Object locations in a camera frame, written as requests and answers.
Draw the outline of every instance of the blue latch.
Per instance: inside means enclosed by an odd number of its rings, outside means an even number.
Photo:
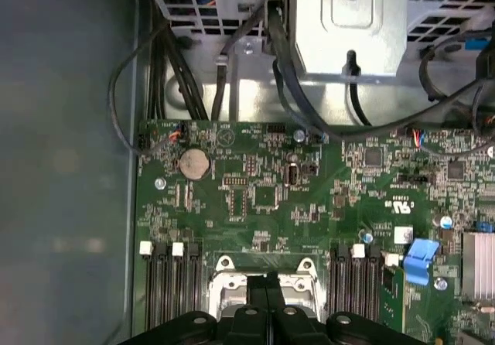
[[[466,50],[480,51],[486,47],[488,42],[486,39],[468,39],[464,44],[464,48]]]
[[[492,224],[486,223],[484,221],[477,223],[478,231],[481,233],[493,233],[495,230]]]
[[[428,285],[428,266],[439,249],[438,241],[414,239],[404,259],[405,280],[416,285]]]

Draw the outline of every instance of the black cable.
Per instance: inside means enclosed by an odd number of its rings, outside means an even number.
[[[483,85],[476,89],[476,93],[473,98],[472,119],[473,119],[473,131],[475,137],[480,136],[480,127],[478,127],[478,109],[480,109],[482,101]]]
[[[363,108],[361,107],[361,103],[359,102],[359,95],[357,94],[357,84],[349,84],[349,95],[350,103],[353,105],[354,112],[356,113],[358,119],[363,125],[371,126],[371,122],[368,121],[368,118],[364,114]]]
[[[136,155],[153,155],[157,153],[169,140],[169,138],[164,138],[158,144],[153,146],[150,149],[141,150],[139,148],[134,147],[129,140],[124,135],[120,124],[118,123],[117,109],[115,107],[115,86],[117,84],[117,80],[120,77],[122,71],[126,68],[127,65],[146,47],[150,45],[150,43],[157,37],[158,34],[163,32],[169,26],[168,22],[163,22],[157,29],[151,32],[148,37],[138,45],[138,47],[132,51],[132,53],[125,58],[118,66],[114,69],[110,76],[110,82],[108,83],[108,94],[107,94],[107,103],[108,108],[110,110],[111,115],[111,123],[114,126],[115,133],[118,138],[121,140],[122,144],[124,144],[125,148],[127,148],[130,152]]]
[[[356,140],[366,138],[368,136],[378,136],[385,135],[390,131],[396,130],[397,128],[404,127],[413,122],[416,122],[420,118],[425,117],[427,114],[439,113],[444,108],[447,108],[453,102],[459,100],[466,92],[473,88],[480,86],[483,81],[474,80],[466,86],[459,89],[454,94],[449,97],[442,99],[438,104],[435,104],[423,111],[410,115],[406,118],[399,119],[398,121],[391,122],[386,125],[377,126],[370,128],[364,132],[354,132],[354,133],[344,133],[335,132],[318,114],[315,108],[309,102],[307,96],[301,88],[301,85],[297,79],[295,72],[294,63],[291,59],[290,49],[288,41],[285,38],[285,30],[278,14],[277,9],[270,9],[268,12],[268,32],[272,40],[272,44],[275,48],[275,55],[278,59],[278,66],[280,72],[284,78],[284,82],[291,92],[299,110],[306,116],[308,121],[311,121],[317,128],[325,132],[330,139],[341,141],[341,140]]]
[[[429,61],[433,58],[435,55],[435,51],[441,48],[445,48],[446,46],[457,43],[460,41],[464,41],[467,39],[473,39],[473,38],[484,38],[484,37],[490,37],[492,35],[491,30],[490,31],[472,31],[472,32],[464,32],[457,34],[455,36],[452,36],[444,41],[441,41],[438,45],[435,47],[432,47],[423,57],[422,60],[419,64],[419,81],[425,90],[426,94],[428,95],[428,98],[431,100],[442,100],[447,97],[443,92],[441,92],[432,82],[430,76],[428,75],[428,63]]]
[[[176,76],[178,74],[182,74],[184,83],[189,86],[189,88],[186,88],[186,85],[183,87],[179,84],[183,95],[186,94],[186,91],[189,92],[188,98],[190,97],[192,99],[192,105],[197,111],[197,117],[199,118],[193,119],[201,119],[207,121],[208,114],[207,110],[204,107],[203,99],[201,99],[200,89],[198,88],[198,85],[196,83],[196,80],[194,79],[191,69],[189,68],[189,65],[187,65],[186,59],[184,59],[184,56],[180,52],[177,38],[175,34],[173,34],[173,31],[170,27],[165,29],[164,38],[166,51],[169,54],[169,60],[172,64],[172,68],[174,69],[174,73],[176,74]]]
[[[472,108],[472,120],[473,120],[473,131],[474,131],[474,137],[480,137],[481,136],[481,131],[480,128],[478,127],[478,109],[480,108],[481,102],[482,102],[482,93],[483,93],[483,84],[481,84],[477,89],[476,93],[474,94],[474,99],[473,99],[473,108]],[[470,156],[476,152],[482,151],[484,149],[488,149],[490,146],[493,146],[495,143],[495,136],[493,135],[493,132],[490,133],[490,137],[481,145],[472,148],[470,150],[466,150],[465,152],[459,152],[459,153],[440,153],[436,152],[433,149],[427,148],[425,146],[421,146],[421,148],[427,152],[428,154],[431,154],[435,157],[439,158],[461,158],[461,157],[467,157]]]
[[[222,102],[224,101],[225,85],[227,84],[227,66],[217,66],[217,91],[211,106],[211,120],[218,121],[220,111],[222,110]]]
[[[280,74],[280,70],[278,70],[277,60],[273,60],[272,64],[273,75],[275,77],[275,83],[277,84],[277,92],[278,98],[280,99],[280,103],[285,110],[285,113],[298,125],[306,129],[308,132],[312,132],[318,135],[323,135],[323,132],[314,126],[311,125],[303,116],[301,116],[297,111],[291,108],[290,104],[287,101],[287,97],[284,95],[284,80],[282,75]]]
[[[351,76],[357,77],[361,74],[361,69],[357,65],[356,53],[354,51],[350,51],[347,53],[347,68],[349,68]],[[371,126],[370,121],[368,121],[368,118],[364,114],[363,108],[361,107],[359,95],[357,94],[357,84],[349,84],[349,95],[350,103],[353,106],[354,113],[356,113],[356,116],[360,120],[361,124],[363,124],[364,126]]]
[[[421,149],[424,150],[425,152],[427,152],[428,154],[431,154],[435,157],[450,159],[450,158],[461,158],[461,157],[470,156],[476,152],[488,149],[490,146],[493,146],[494,143],[495,143],[495,136],[493,136],[493,134],[492,134],[492,136],[490,138],[488,138],[484,144],[481,144],[481,145],[479,145],[475,148],[472,148],[470,150],[466,150],[465,152],[440,153],[440,152],[434,151],[433,149],[427,148],[423,145],[421,146]]]
[[[246,20],[246,22],[237,28],[235,33],[225,42],[224,47],[220,51],[220,55],[227,56],[235,43],[246,36],[261,20],[265,15],[265,8],[262,5],[259,7],[253,15]],[[213,105],[211,107],[211,120],[218,121],[220,117],[220,111],[222,110],[222,102],[224,101],[225,85],[227,84],[227,66],[219,65],[217,67],[217,92],[215,93],[215,98],[213,99]]]

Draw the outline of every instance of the black ram slot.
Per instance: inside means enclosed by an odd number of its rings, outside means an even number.
[[[146,259],[146,300],[145,300],[145,328],[151,329],[150,308],[152,307],[152,258]]]
[[[175,299],[175,312],[174,312],[174,318],[177,316],[180,316],[181,314],[184,314],[183,308],[184,308],[184,301],[186,299],[186,290],[185,290],[185,280],[186,277],[184,276],[184,257],[174,257],[173,258],[173,264],[175,265],[175,281],[174,281],[174,287],[176,288],[174,299]]]
[[[336,311],[348,312],[350,309],[350,258],[349,248],[341,244],[337,251],[337,294]]]
[[[379,282],[381,282],[381,253],[380,249],[372,246],[369,250],[369,258],[367,259],[367,282],[366,294],[364,301],[366,302],[366,312],[364,316],[373,321],[378,321],[378,313],[380,310],[380,290]]]
[[[330,257],[328,262],[328,289],[327,289],[327,310],[329,316],[336,313],[336,296],[337,296],[337,269],[336,269],[336,253],[334,250],[330,250]]]
[[[189,244],[188,248],[188,292],[191,292],[189,306],[186,311],[201,309],[201,245]]]
[[[364,316],[364,296],[366,282],[366,264],[364,258],[353,258],[351,272],[350,311]]]
[[[201,309],[201,247],[184,246],[184,256],[172,256],[172,246],[157,244],[146,271],[146,329]]]
[[[166,261],[163,256],[153,256],[146,269],[145,325],[150,330],[163,323],[163,286]]]
[[[176,317],[176,270],[175,270],[175,261],[172,256],[172,248],[170,247],[168,250],[167,257],[170,259],[170,269],[167,271],[167,286],[166,290],[166,318],[165,321],[169,321]]]

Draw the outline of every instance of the mounting screw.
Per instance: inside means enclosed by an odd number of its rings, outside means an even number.
[[[444,278],[437,278],[435,282],[433,283],[433,286],[438,289],[439,291],[445,291],[449,284]]]
[[[155,179],[155,188],[156,189],[158,189],[158,190],[164,190],[166,186],[167,186],[167,182],[162,177],[157,177]]]
[[[306,140],[306,133],[303,130],[295,130],[293,138],[295,142],[304,142]]]
[[[338,316],[336,318],[336,321],[339,322],[340,324],[349,324],[350,318],[348,316]]]
[[[244,53],[246,55],[252,55],[253,52],[253,45],[251,45],[250,43],[246,43],[246,46],[244,46]]]
[[[284,309],[284,313],[287,314],[288,316],[293,316],[294,314],[297,313],[297,310],[289,307]]]

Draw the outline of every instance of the wire bundle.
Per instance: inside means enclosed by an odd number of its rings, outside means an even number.
[[[280,19],[280,9],[272,7],[268,10],[268,33],[271,37],[272,45],[277,57],[277,64],[280,74],[283,77],[288,90],[294,98],[299,110],[301,111],[301,118],[304,119],[311,126],[321,130],[327,134],[331,140],[357,140],[363,139],[369,136],[386,135],[390,131],[402,128],[406,125],[410,125],[417,120],[425,117],[427,114],[436,114],[442,112],[444,108],[452,105],[458,101],[465,93],[471,91],[474,88],[483,84],[481,80],[474,80],[466,86],[460,88],[454,94],[442,99],[438,104],[426,108],[423,111],[410,115],[406,118],[399,119],[386,125],[376,126],[367,129],[366,131],[358,131],[351,133],[336,132],[334,128],[330,127],[318,114],[316,109],[311,105],[309,99],[305,95],[298,81],[294,63],[292,62],[290,47],[286,39],[285,30]],[[282,101],[282,95],[280,89],[278,89],[279,98]]]
[[[225,43],[224,47],[220,51],[221,56],[228,56],[234,47],[235,43],[246,36],[261,20],[264,16],[264,7],[259,7],[246,22],[240,26],[235,33]],[[211,120],[218,121],[220,117],[220,111],[222,109],[222,102],[224,100],[225,85],[227,84],[227,65],[217,66],[217,91],[215,92],[215,98],[213,99],[213,106],[211,108]]]
[[[412,130],[412,135],[415,140],[416,148],[421,148],[423,146],[423,142],[425,141],[426,134],[421,130]]]

